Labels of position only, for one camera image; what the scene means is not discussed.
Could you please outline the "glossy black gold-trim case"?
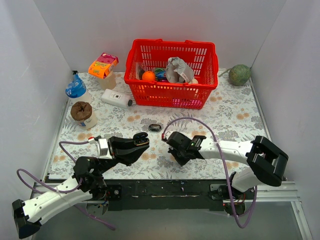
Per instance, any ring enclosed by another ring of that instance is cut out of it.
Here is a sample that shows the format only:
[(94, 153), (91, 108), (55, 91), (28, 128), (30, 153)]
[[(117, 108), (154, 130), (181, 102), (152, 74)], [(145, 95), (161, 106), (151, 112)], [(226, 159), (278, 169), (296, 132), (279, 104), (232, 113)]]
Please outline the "glossy black gold-trim case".
[(133, 139), (133, 143), (136, 146), (144, 146), (144, 145), (148, 145), (150, 143), (150, 140), (148, 138), (148, 134), (146, 132), (136, 133), (132, 139)]

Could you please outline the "taped black charging case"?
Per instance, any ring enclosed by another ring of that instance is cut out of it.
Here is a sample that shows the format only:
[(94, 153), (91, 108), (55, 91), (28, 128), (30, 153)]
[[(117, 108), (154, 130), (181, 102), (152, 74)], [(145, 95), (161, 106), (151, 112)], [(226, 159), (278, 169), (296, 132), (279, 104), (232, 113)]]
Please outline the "taped black charging case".
[(150, 124), (148, 126), (148, 129), (152, 132), (160, 132), (162, 130), (162, 126), (160, 124)]

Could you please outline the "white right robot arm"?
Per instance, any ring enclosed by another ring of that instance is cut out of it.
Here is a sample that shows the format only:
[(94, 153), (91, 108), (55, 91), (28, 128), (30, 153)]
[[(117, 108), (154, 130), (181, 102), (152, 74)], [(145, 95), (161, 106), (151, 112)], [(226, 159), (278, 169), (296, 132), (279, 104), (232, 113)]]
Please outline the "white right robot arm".
[(162, 134), (162, 141), (169, 145), (168, 152), (181, 166), (194, 159), (225, 159), (248, 165), (229, 177), (226, 192), (232, 199), (258, 185), (281, 186), (289, 160), (284, 151), (260, 135), (252, 141), (215, 143), (202, 135), (190, 139), (178, 131), (170, 131)]

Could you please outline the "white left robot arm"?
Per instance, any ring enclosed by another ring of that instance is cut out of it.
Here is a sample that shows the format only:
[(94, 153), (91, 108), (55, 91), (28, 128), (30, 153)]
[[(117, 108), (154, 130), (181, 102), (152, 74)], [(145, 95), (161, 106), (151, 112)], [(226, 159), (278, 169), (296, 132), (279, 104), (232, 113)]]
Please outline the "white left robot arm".
[(47, 188), (46, 192), (12, 203), (13, 219), (20, 239), (32, 236), (49, 219), (82, 201), (98, 200), (106, 204), (110, 200), (119, 200), (122, 187), (108, 185), (103, 174), (117, 164), (131, 166), (150, 146), (146, 132), (136, 133), (132, 138), (89, 137), (85, 143), (96, 145), (97, 157), (80, 156), (74, 160), (73, 174), (65, 181), (55, 187), (40, 182)]

